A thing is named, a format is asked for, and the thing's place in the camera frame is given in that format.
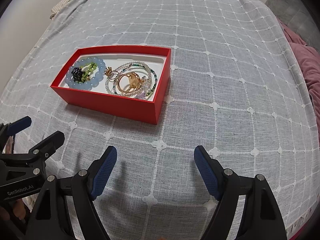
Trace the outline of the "person's left hand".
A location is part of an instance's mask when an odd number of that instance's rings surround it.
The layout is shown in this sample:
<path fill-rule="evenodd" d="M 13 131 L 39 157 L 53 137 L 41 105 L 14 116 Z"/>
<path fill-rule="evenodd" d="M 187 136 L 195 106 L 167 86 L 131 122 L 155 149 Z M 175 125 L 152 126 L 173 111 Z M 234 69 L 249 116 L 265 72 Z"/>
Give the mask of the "person's left hand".
<path fill-rule="evenodd" d="M 1 202 L 1 220 L 9 221 L 11 218 L 18 218 L 23 223 L 27 212 L 22 199 L 14 200 L 13 202 Z"/>

